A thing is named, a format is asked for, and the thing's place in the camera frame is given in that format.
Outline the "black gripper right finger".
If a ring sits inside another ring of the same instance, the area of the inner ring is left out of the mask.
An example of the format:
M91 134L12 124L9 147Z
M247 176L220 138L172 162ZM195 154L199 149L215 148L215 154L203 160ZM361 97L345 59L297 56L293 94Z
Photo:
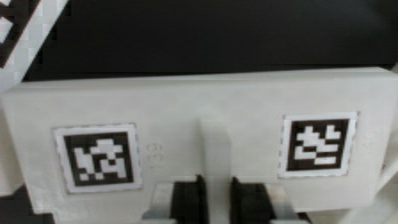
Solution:
M261 183L231 180L229 187L229 224L309 224L300 217L281 219L272 206L267 187Z

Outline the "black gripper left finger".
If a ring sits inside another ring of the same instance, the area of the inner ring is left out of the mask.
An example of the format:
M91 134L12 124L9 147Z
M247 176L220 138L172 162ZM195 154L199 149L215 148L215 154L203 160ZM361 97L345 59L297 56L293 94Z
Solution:
M206 182L201 175L192 181L155 185L151 206L142 219L155 224L210 224Z

